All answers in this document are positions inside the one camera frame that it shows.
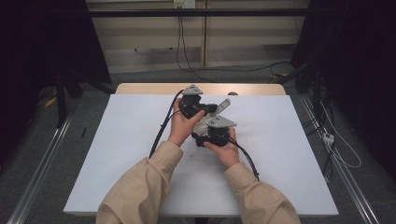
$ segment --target table surface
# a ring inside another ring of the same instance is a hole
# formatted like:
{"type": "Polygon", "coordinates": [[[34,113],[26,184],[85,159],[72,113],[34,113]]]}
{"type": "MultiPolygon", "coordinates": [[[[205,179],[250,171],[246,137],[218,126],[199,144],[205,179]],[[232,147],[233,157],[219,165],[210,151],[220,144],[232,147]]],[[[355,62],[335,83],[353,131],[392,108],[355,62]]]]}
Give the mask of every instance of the table surface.
{"type": "MultiPolygon", "coordinates": [[[[232,104],[221,115],[240,122],[237,126],[238,140],[254,160],[261,180],[284,192],[296,206],[299,215],[338,214],[292,102],[282,86],[195,85],[204,92],[203,103],[220,103],[224,99],[223,94],[230,91],[239,95],[252,94],[228,96],[232,104]],[[272,96],[263,97],[266,93],[272,96]],[[287,136],[288,141],[285,141],[283,135],[287,136]]],[[[117,94],[110,98],[107,105],[64,209],[66,213],[95,215],[98,204],[114,182],[131,164],[149,153],[152,136],[158,132],[157,128],[152,127],[157,127],[163,121],[163,113],[159,111],[167,110],[173,95],[188,86],[190,84],[186,83],[136,83],[119,86],[117,94]],[[136,105],[149,105],[150,110],[136,110],[136,105]],[[98,162],[106,169],[98,167],[98,162]]],[[[168,134],[169,127],[166,127],[163,138],[168,134]]],[[[223,177],[224,168],[217,157],[210,150],[197,147],[193,139],[186,140],[182,148],[185,155],[175,170],[171,181],[172,193],[163,204],[161,215],[238,216],[237,201],[227,187],[223,177]]],[[[240,159],[248,164],[242,153],[240,159]]]]}
{"type": "MultiPolygon", "coordinates": [[[[279,84],[195,83],[204,94],[227,95],[286,95],[279,84]]],[[[176,94],[190,83],[122,83],[116,94],[176,94]]]]}

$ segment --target black cable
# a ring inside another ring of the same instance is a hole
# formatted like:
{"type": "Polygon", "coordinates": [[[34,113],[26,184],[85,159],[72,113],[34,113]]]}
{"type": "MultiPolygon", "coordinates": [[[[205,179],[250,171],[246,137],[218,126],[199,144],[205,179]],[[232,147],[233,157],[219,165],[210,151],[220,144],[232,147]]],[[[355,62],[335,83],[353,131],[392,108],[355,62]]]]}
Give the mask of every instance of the black cable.
{"type": "Polygon", "coordinates": [[[280,63],[290,63],[290,62],[277,62],[277,63],[272,63],[270,65],[266,65],[264,67],[260,67],[260,68],[253,68],[253,69],[246,69],[246,70],[238,70],[238,69],[227,69],[227,68],[200,68],[200,69],[192,69],[190,62],[189,62],[189,58],[187,56],[187,52],[186,52],[186,44],[184,41],[184,27],[183,27],[183,20],[181,17],[178,18],[178,41],[177,41],[177,66],[180,68],[180,70],[185,71],[185,72],[193,72],[198,78],[204,79],[206,81],[209,82],[214,82],[217,83],[216,81],[204,78],[204,77],[200,77],[198,76],[195,72],[199,72],[199,71],[226,71],[226,72],[254,72],[254,71],[260,71],[266,68],[272,68],[272,66],[280,64],[280,63]],[[187,65],[189,66],[190,69],[185,69],[183,67],[181,67],[180,62],[178,60],[178,51],[180,49],[180,38],[182,39],[183,42],[183,49],[184,49],[184,55],[187,61],[187,65]]]}
{"type": "Polygon", "coordinates": [[[305,129],[306,127],[310,126],[311,124],[313,124],[313,121],[315,121],[316,119],[311,119],[309,121],[306,121],[304,123],[302,123],[301,125],[303,126],[303,129],[305,129]]]}
{"type": "Polygon", "coordinates": [[[337,29],[337,31],[336,31],[336,33],[335,33],[335,39],[333,40],[333,42],[330,44],[330,46],[332,47],[333,45],[335,45],[335,43],[337,43],[337,41],[338,41],[338,38],[340,37],[340,34],[341,34],[341,31],[342,31],[342,28],[343,28],[343,25],[344,25],[344,21],[345,21],[345,17],[346,17],[346,14],[347,14],[347,10],[348,10],[348,8],[349,8],[349,3],[350,3],[350,0],[348,0],[347,2],[346,2],[346,9],[344,10],[344,13],[343,13],[343,15],[342,15],[342,18],[341,18],[341,21],[340,21],[340,25],[338,26],[338,29],[337,29]]]}
{"type": "MultiPolygon", "coordinates": [[[[295,5],[296,5],[295,0],[293,0],[293,8],[296,7],[295,5]]],[[[297,25],[296,17],[294,17],[294,24],[296,25],[297,35],[300,37],[300,31],[298,30],[298,25],[297,25]]]]}
{"type": "MultiPolygon", "coordinates": [[[[324,148],[327,151],[326,144],[323,142],[323,139],[322,139],[322,143],[323,143],[324,148]]],[[[331,145],[332,150],[330,150],[330,152],[328,152],[326,163],[324,164],[323,169],[322,169],[322,174],[324,175],[324,173],[326,172],[326,169],[327,169],[327,165],[330,164],[330,167],[331,167],[330,168],[331,169],[330,170],[330,178],[332,178],[332,153],[334,152],[334,145],[335,145],[335,142],[333,142],[331,145]]]]}
{"type": "Polygon", "coordinates": [[[267,83],[271,83],[271,81],[272,81],[272,79],[273,79],[273,76],[274,76],[274,73],[273,73],[273,71],[272,71],[272,66],[270,66],[270,72],[271,72],[271,76],[270,76],[270,79],[268,80],[267,83]]]}
{"type": "Polygon", "coordinates": [[[183,19],[181,17],[178,17],[177,65],[182,71],[192,72],[193,74],[195,74],[196,77],[198,77],[200,79],[203,79],[203,80],[208,81],[208,82],[218,83],[218,82],[213,81],[211,79],[198,76],[198,74],[196,74],[196,72],[191,68],[190,62],[189,62],[189,58],[187,57],[186,43],[184,42],[184,27],[183,27],[183,19]],[[182,68],[180,66],[179,61],[178,61],[178,50],[179,50],[179,47],[180,47],[180,31],[181,31],[181,39],[183,41],[184,56],[186,58],[187,65],[189,66],[190,70],[186,70],[186,69],[182,68]]]}
{"type": "Polygon", "coordinates": [[[163,131],[165,130],[166,125],[168,124],[169,119],[171,119],[177,112],[179,112],[179,110],[178,110],[178,111],[176,111],[175,113],[173,113],[172,116],[169,117],[169,115],[171,114],[173,105],[175,104],[175,101],[176,101],[177,97],[178,97],[183,91],[184,91],[184,90],[181,90],[181,91],[179,91],[179,92],[175,95],[175,98],[173,99],[172,104],[171,104],[171,106],[170,106],[170,108],[169,108],[168,114],[166,115],[165,120],[163,121],[163,124],[161,125],[161,129],[158,131],[157,137],[156,137],[155,140],[154,140],[154,144],[152,145],[151,151],[150,151],[149,156],[148,156],[149,158],[151,158],[152,154],[154,154],[155,149],[156,149],[157,146],[158,146],[158,142],[160,141],[160,138],[161,138],[161,136],[163,135],[163,131]]]}
{"type": "Polygon", "coordinates": [[[319,126],[319,127],[317,127],[316,129],[312,130],[311,132],[305,133],[305,135],[308,136],[308,135],[311,134],[311,133],[315,133],[315,132],[317,132],[318,130],[320,130],[320,128],[321,128],[321,127],[319,126]]]}
{"type": "Polygon", "coordinates": [[[231,144],[233,144],[234,146],[238,147],[239,149],[241,149],[241,151],[244,153],[245,157],[247,158],[248,163],[250,164],[251,170],[253,171],[254,176],[256,176],[256,178],[260,181],[259,179],[259,173],[256,170],[256,166],[254,165],[253,160],[250,158],[250,156],[248,155],[247,151],[242,148],[235,139],[233,139],[231,136],[229,139],[226,139],[225,137],[219,135],[219,134],[215,134],[216,137],[220,138],[221,140],[225,140],[231,144]]]}
{"type": "Polygon", "coordinates": [[[331,116],[331,119],[332,119],[332,125],[330,125],[330,126],[331,126],[330,133],[331,133],[332,135],[334,135],[334,128],[332,127],[332,126],[334,126],[334,127],[335,127],[335,124],[334,124],[334,113],[332,112],[332,107],[331,107],[330,105],[328,105],[328,107],[329,107],[329,109],[330,109],[330,112],[331,112],[331,114],[332,114],[332,116],[331,116]]]}

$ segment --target aluminum rail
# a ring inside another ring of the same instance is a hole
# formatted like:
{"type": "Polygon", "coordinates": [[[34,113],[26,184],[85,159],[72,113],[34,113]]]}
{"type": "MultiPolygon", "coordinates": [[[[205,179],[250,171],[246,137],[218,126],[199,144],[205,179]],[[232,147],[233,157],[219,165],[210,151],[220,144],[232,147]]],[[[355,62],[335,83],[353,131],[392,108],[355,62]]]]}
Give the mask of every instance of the aluminum rail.
{"type": "Polygon", "coordinates": [[[58,148],[64,139],[73,115],[77,109],[77,106],[78,103],[72,108],[71,112],[66,117],[66,121],[64,122],[64,124],[60,128],[56,129],[55,134],[52,137],[52,140],[49,143],[49,146],[40,164],[35,170],[35,174],[33,175],[27,188],[19,199],[17,206],[12,212],[7,224],[22,224],[27,218],[30,208],[35,201],[35,196],[39,192],[41,185],[44,182],[45,177],[47,176],[52,161],[55,158],[56,152],[58,151],[58,148]]]}

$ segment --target beige jacket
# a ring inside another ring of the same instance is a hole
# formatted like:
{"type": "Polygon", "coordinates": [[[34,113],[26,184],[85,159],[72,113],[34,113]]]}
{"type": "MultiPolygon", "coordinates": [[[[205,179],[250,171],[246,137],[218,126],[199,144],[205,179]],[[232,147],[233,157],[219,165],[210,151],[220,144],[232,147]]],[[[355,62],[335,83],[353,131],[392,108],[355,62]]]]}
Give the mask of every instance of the beige jacket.
{"type": "MultiPolygon", "coordinates": [[[[157,223],[182,155],[173,143],[162,142],[150,159],[138,162],[112,187],[98,209],[96,223],[157,223]]],[[[300,223],[289,200],[276,188],[259,182],[242,162],[225,176],[238,198],[243,223],[300,223]]]]}

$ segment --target white table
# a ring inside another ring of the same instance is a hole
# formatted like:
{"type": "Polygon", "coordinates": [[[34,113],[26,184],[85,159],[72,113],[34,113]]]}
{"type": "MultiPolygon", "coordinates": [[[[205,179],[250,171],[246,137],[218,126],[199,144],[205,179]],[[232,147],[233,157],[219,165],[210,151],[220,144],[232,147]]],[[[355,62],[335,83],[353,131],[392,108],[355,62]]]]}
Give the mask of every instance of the white table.
{"type": "MultiPolygon", "coordinates": [[[[163,84],[168,91],[169,85],[172,84],[163,84]]],[[[207,86],[196,85],[205,93],[207,86]]],[[[206,85],[228,91],[227,88],[235,84],[206,85]]],[[[259,90],[263,86],[249,87],[249,90],[259,90]]],[[[236,92],[241,94],[245,88],[236,92]]],[[[95,215],[100,202],[118,178],[149,154],[173,97],[174,94],[115,94],[110,97],[64,209],[66,213],[95,215]]],[[[238,124],[238,143],[250,154],[261,174],[261,181],[280,189],[299,215],[338,214],[289,96],[280,93],[272,96],[204,94],[202,97],[204,104],[219,104],[225,98],[231,99],[230,107],[221,115],[238,124]]],[[[162,140],[167,138],[169,130],[170,125],[162,140]]],[[[223,176],[225,170],[216,155],[197,147],[192,138],[182,148],[184,156],[174,172],[171,193],[162,206],[161,216],[238,216],[237,200],[227,186],[223,176]]],[[[240,159],[248,164],[243,153],[240,153],[240,159]]]]}

